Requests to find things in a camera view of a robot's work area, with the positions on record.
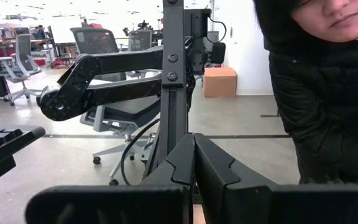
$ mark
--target cardboard box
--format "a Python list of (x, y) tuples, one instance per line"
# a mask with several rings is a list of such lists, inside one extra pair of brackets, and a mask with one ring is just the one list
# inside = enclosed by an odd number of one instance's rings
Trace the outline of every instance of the cardboard box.
[(234, 98), (236, 91), (237, 74), (232, 68), (205, 68), (205, 97)]

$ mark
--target floor stripe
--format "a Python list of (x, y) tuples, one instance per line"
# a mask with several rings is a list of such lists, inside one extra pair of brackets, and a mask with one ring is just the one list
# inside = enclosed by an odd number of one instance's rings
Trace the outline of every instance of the floor stripe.
[[(142, 136), (141, 139), (147, 139), (149, 136)], [(286, 134), (248, 134), (248, 135), (210, 135), (209, 139), (272, 139), (272, 138), (290, 138)], [(80, 138), (80, 139), (124, 139), (122, 136), (106, 136), (92, 134), (46, 134), (43, 138)]]

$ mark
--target white wall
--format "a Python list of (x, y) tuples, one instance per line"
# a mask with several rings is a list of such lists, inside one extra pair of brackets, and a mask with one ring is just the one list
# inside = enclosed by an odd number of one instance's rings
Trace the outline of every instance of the white wall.
[[(215, 0), (214, 19), (227, 26), (225, 67), (237, 72), (237, 95), (269, 95), (272, 84), (269, 73), (269, 53), (264, 49), (252, 0)], [(224, 28), (214, 25), (219, 38)]]

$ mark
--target wire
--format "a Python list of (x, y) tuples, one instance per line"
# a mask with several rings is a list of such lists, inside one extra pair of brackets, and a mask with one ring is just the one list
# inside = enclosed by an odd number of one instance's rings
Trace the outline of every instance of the wire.
[(131, 184), (128, 182), (127, 176), (125, 175), (125, 170), (124, 170), (124, 162), (125, 162), (125, 158), (127, 157), (127, 154), (129, 152), (129, 150), (131, 149), (131, 147), (135, 144), (135, 142), (142, 137), (142, 135), (149, 130), (152, 126), (154, 126), (155, 124), (157, 124), (160, 121), (160, 118), (154, 120), (153, 122), (151, 122), (149, 125), (147, 125), (143, 130), (141, 130), (136, 136), (135, 138), (127, 145), (127, 147), (124, 149), (124, 152), (122, 153), (121, 156), (121, 174), (122, 174), (122, 178), (124, 179), (124, 182), (126, 185), (131, 186)]
[(207, 39), (209, 42), (211, 42), (212, 44), (216, 44), (216, 43), (220, 43), (220, 42), (222, 42), (222, 40), (225, 38), (226, 33), (227, 33), (227, 28), (226, 28), (226, 25), (224, 25), (224, 23), (223, 23), (223, 22), (220, 22), (220, 21), (214, 21), (214, 20), (212, 20), (210, 17), (209, 17), (209, 19), (210, 19), (210, 21), (212, 21), (212, 22), (215, 22), (215, 23), (220, 23), (220, 24), (222, 24), (222, 25), (223, 25), (223, 27), (224, 27), (224, 35), (223, 35), (222, 39), (221, 39), (220, 41), (218, 41), (218, 42), (213, 42), (213, 41), (212, 41), (212, 40), (210, 40), (208, 37), (206, 37), (206, 39)]

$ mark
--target keyboard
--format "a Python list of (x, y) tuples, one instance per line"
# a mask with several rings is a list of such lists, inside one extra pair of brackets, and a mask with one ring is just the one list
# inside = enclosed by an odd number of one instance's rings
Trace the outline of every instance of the keyboard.
[(0, 177), (16, 166), (13, 154), (45, 134), (44, 128), (28, 125), (0, 125)]

